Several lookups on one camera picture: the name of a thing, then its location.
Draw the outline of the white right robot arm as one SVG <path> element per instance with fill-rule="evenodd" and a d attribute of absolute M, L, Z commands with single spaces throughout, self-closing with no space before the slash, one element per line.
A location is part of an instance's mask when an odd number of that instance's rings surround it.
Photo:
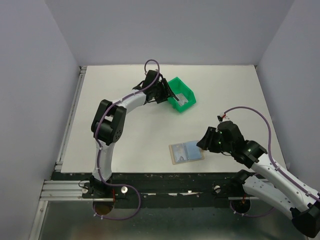
<path fill-rule="evenodd" d="M 309 238 L 320 232 L 320 193 L 308 186 L 269 156 L 268 151 L 253 140 L 246 140 L 232 121 L 223 121 L 217 127 L 208 127 L 196 144 L 211 153 L 229 153 L 269 181 L 264 185 L 248 171 L 238 172 L 239 178 L 230 183 L 230 191 L 244 193 L 268 203 L 291 219 L 294 227 Z"/>

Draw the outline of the green plastic bin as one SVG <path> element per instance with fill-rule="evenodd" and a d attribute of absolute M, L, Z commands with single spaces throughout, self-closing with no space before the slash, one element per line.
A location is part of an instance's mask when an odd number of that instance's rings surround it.
<path fill-rule="evenodd" d="M 175 77 L 170 80 L 168 84 L 176 95 L 183 94 L 188 100 L 188 103 L 183 106 L 179 106 L 178 102 L 173 97 L 168 98 L 168 102 L 179 113 L 188 110 L 197 102 L 194 92 L 180 78 Z"/>

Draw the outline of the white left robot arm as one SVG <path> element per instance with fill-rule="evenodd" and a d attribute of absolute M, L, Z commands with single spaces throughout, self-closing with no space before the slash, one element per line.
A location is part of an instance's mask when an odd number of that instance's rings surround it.
<path fill-rule="evenodd" d="M 159 104 L 169 98 L 178 100 L 163 75 L 157 70 L 149 70 L 145 79 L 126 96 L 114 101 L 104 99 L 100 102 L 91 124 L 96 142 L 96 160 L 92 175 L 99 180 L 94 184 L 93 191 L 99 197 L 107 197 L 111 191 L 107 180 L 112 176 L 113 151 L 123 134 L 126 115 L 153 100 Z"/>

